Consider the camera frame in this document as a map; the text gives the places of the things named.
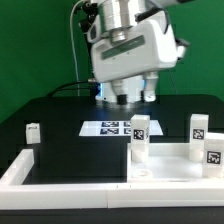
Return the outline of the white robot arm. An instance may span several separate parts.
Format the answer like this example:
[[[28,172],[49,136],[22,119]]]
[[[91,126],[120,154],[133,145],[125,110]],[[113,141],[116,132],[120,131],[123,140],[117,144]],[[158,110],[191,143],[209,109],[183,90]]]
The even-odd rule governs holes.
[[[87,33],[96,102],[112,108],[153,102],[158,72],[176,66],[189,43],[175,37],[167,8],[194,0],[97,0]]]

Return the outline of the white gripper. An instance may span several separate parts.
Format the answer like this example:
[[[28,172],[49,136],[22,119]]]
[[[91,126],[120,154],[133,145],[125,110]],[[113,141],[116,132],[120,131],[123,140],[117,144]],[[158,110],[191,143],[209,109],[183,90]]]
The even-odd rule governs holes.
[[[171,25],[166,33],[159,23],[147,19],[129,29],[128,40],[112,47],[108,39],[95,43],[91,50],[94,76],[98,82],[111,82],[118,104],[127,103],[123,78],[143,75],[145,102],[156,100],[158,71],[172,68],[177,62],[177,47]]]

